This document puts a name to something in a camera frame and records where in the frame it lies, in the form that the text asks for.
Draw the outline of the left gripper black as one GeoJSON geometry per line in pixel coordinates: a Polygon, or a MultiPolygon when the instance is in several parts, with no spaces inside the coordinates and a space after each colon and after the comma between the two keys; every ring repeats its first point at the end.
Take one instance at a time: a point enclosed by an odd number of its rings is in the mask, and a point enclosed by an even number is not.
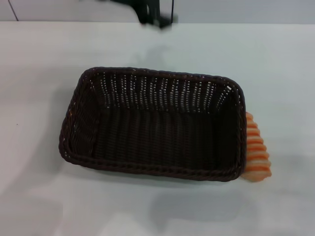
{"type": "Polygon", "coordinates": [[[164,29],[170,27],[173,23],[178,22],[178,16],[174,13],[174,6],[171,6],[170,16],[164,16],[160,13],[159,0],[112,0],[113,2],[130,6],[132,9],[137,10],[138,20],[141,24],[150,24],[164,29]]]}

